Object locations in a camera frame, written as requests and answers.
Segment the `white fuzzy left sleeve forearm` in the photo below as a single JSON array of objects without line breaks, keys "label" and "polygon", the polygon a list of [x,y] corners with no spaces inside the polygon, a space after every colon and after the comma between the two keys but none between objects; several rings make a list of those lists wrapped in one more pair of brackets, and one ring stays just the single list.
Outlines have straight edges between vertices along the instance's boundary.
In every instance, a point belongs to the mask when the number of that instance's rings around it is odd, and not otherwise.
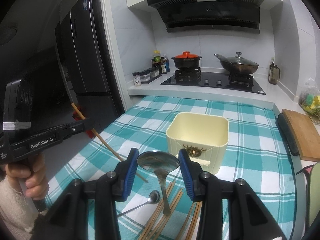
[{"label": "white fuzzy left sleeve forearm", "polygon": [[1,218],[14,239],[30,239],[39,213],[33,213],[19,191],[11,186],[10,177],[1,181]]}]

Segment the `person's left hand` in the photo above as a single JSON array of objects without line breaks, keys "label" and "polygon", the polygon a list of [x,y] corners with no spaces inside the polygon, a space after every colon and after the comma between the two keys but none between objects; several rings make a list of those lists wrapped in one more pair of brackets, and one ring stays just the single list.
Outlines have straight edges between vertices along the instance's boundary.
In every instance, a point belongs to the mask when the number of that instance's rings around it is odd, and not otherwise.
[{"label": "person's left hand", "polygon": [[22,179],[27,188],[25,196],[33,200],[42,200],[49,191],[43,153],[38,154],[32,164],[32,168],[29,168],[22,164],[10,163],[5,166],[6,177],[9,185],[18,192],[21,192],[19,179]]}]

